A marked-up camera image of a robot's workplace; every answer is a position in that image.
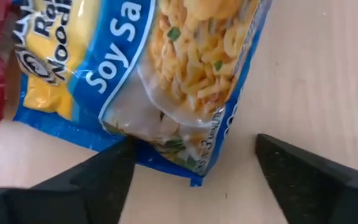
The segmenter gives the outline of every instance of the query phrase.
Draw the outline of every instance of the wooden table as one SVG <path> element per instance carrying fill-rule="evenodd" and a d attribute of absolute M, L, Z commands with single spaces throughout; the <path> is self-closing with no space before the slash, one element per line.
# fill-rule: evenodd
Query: wooden table
<path fill-rule="evenodd" d="M 286 223 L 254 156 L 257 133 L 358 169 L 357 0 L 275 0 L 204 186 L 137 166 L 121 223 Z M 4 121 L 0 186 L 30 187 L 93 154 Z"/>

